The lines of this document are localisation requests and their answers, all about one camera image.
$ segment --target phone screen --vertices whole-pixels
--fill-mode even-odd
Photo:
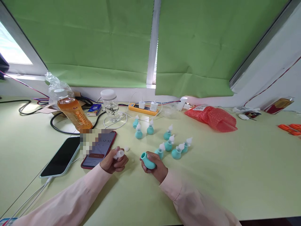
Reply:
[[[98,142],[95,142],[95,144],[92,146],[91,152],[85,158],[82,166],[87,168],[93,168],[97,166],[97,164],[99,164],[104,157],[106,157],[112,146],[115,136],[115,132],[102,133]]]
[[[72,159],[72,156],[78,149],[79,144],[80,137],[69,137],[66,139],[66,141],[41,173],[41,177],[62,174]]]

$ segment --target blue box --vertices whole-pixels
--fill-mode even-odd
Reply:
[[[93,104],[87,112],[87,116],[97,116],[100,112],[101,104]]]

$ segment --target pink sleeve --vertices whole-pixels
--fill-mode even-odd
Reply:
[[[98,164],[74,184],[17,219],[13,226],[79,225],[111,175]]]
[[[168,171],[160,188],[173,201],[182,223],[186,226],[241,226],[230,211],[183,182],[173,171]]]

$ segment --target hand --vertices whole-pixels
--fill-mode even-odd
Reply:
[[[153,174],[154,177],[161,184],[164,181],[165,177],[167,176],[168,168],[166,168],[166,166],[160,160],[159,155],[157,155],[155,153],[152,153],[152,152],[146,152],[146,153],[147,153],[147,158],[151,162],[155,163],[157,166],[154,169],[148,169],[148,168],[145,167],[144,162],[140,158],[141,166],[142,166],[144,172]]]
[[[101,161],[100,163],[100,167],[106,171],[107,173],[114,173],[116,172],[121,172],[124,170],[126,163],[129,161],[129,158],[124,155],[121,158],[118,159],[114,159],[114,155],[116,155],[116,153],[119,150],[123,150],[123,148],[120,148],[119,146],[116,147],[115,149],[112,149],[108,155]]]

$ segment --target smartphone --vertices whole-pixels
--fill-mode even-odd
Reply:
[[[40,178],[59,177],[67,173],[80,147],[80,137],[69,137],[45,166]]]
[[[95,145],[93,145],[91,149],[91,153],[85,157],[81,167],[84,169],[93,169],[97,166],[110,152],[116,135],[116,131],[101,133],[98,142],[95,142]]]

